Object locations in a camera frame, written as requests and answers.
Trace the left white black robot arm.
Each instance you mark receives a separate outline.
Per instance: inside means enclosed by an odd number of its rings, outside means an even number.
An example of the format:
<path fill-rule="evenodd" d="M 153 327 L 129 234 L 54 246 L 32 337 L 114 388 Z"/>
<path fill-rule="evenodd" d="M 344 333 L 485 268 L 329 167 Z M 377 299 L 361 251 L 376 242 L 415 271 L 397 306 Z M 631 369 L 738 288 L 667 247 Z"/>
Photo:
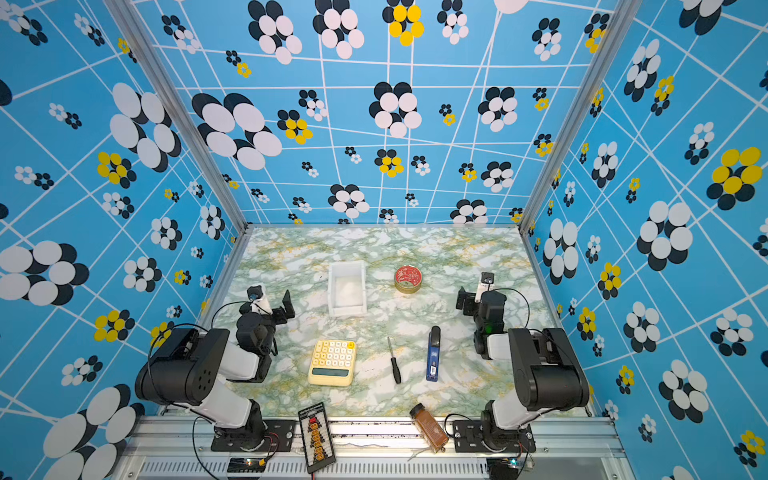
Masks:
<path fill-rule="evenodd" d="M 138 398 L 189 409 L 213 424 L 215 452 L 287 452 L 294 420 L 266 420 L 259 403 L 236 394 L 230 383 L 262 383 L 278 355 L 276 330 L 295 317 L 290 292 L 271 307 L 260 285 L 239 304 L 235 342 L 227 328 L 180 324 L 166 332 L 137 375 Z"/>

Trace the black handled screwdriver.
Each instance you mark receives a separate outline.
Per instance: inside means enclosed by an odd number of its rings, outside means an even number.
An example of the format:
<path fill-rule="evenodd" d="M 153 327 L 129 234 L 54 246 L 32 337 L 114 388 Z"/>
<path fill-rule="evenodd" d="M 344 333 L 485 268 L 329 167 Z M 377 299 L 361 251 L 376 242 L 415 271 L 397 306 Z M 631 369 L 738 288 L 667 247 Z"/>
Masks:
<path fill-rule="evenodd" d="M 401 371 L 400 371 L 400 368 L 399 368 L 399 365 L 398 365 L 398 362 L 397 362 L 397 358 L 396 358 L 395 353 L 394 353 L 394 348 L 393 348 L 392 341 L 391 341 L 390 337 L 387 337 L 387 344 L 388 344 L 388 348 L 389 348 L 389 352 L 390 352 L 390 364 L 391 364 L 391 370 L 392 370 L 393 379 L 394 379 L 395 383 L 397 385 L 399 385 L 399 384 L 402 383 L 402 376 L 401 376 Z"/>

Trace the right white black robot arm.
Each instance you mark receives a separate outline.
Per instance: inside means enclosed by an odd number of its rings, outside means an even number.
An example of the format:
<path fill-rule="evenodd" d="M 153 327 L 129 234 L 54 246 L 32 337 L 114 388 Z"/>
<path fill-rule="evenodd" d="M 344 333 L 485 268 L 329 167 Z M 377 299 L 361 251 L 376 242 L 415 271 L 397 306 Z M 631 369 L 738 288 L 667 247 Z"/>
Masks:
<path fill-rule="evenodd" d="M 473 346 L 485 360 L 508 360 L 514 390 L 491 400 L 481 413 L 485 447 L 502 452 L 532 442 L 529 424 L 555 411 L 585 407 L 589 385 L 570 341 L 561 328 L 506 328 L 507 297 L 490 288 L 457 293 L 456 308 L 475 324 Z"/>

